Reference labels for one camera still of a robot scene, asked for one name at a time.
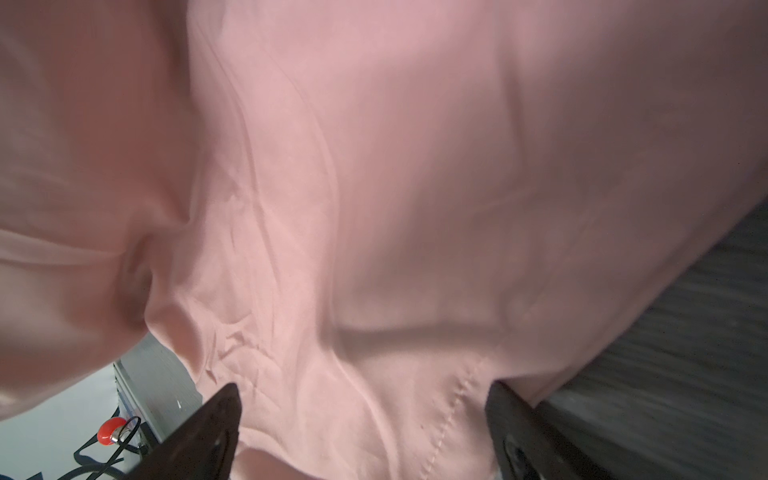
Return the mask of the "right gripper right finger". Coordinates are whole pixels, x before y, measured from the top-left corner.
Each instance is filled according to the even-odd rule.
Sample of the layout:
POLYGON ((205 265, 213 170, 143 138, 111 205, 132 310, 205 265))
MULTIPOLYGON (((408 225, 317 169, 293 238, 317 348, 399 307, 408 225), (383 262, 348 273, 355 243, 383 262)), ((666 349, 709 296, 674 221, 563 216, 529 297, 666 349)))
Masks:
POLYGON ((485 415, 504 479, 590 480, 612 477, 501 381, 495 381, 490 386, 485 415))

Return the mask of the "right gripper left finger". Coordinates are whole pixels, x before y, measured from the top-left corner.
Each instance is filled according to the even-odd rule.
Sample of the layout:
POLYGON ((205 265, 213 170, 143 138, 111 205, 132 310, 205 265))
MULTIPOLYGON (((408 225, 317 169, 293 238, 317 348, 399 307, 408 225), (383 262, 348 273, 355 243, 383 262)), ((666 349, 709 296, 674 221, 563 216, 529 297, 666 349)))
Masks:
POLYGON ((241 415, 238 387, 228 383, 125 478, 228 480, 238 444, 241 415))

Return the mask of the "pink shorts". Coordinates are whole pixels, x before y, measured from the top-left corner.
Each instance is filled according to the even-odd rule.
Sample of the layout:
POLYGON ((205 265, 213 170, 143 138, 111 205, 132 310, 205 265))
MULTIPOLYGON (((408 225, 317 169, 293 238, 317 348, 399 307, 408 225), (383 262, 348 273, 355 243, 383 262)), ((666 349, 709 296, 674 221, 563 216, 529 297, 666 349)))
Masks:
POLYGON ((152 334, 237 479, 486 479, 766 193, 763 1, 5 1, 1 415, 152 334))

